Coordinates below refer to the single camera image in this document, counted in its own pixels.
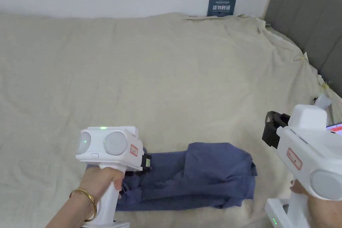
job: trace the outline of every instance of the dark blue book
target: dark blue book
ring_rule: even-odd
[[[207,16],[233,15],[236,0],[209,0]]]

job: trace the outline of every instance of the wrinkled fabric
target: wrinkled fabric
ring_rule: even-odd
[[[257,170],[229,143],[192,143],[187,151],[152,154],[151,171],[125,177],[117,211],[225,209],[253,199]]]
[[[0,227],[45,227],[79,186],[85,164],[75,153],[89,126],[136,126],[152,153],[230,142],[258,167],[254,199],[240,208],[117,212],[131,228],[260,220],[266,200],[288,197],[293,179],[261,139],[266,113],[290,114],[322,90],[300,49],[257,18],[0,13]],[[329,124],[341,123],[341,98],[326,94]]]

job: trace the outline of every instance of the forearm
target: forearm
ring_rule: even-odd
[[[75,192],[58,211],[46,228],[80,228],[93,213],[93,205],[86,195]]]
[[[320,200],[309,196],[308,208],[314,228],[342,227],[342,201]]]

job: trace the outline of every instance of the phone screen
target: phone screen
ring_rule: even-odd
[[[335,133],[342,135],[342,123],[327,127],[328,130],[334,131]]]

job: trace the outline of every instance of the white handheld gripper device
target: white handheld gripper device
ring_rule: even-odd
[[[313,197],[342,200],[342,137],[326,129],[327,113],[299,104],[291,116],[270,111],[262,140],[276,149],[286,167]],[[308,228],[308,197],[268,199],[265,207],[276,228]]]
[[[76,159],[100,168],[111,167],[125,173],[142,171],[143,144],[136,127],[88,127],[81,131]],[[98,202],[98,214],[87,228],[129,228],[129,223],[114,221],[119,191],[109,186]]]

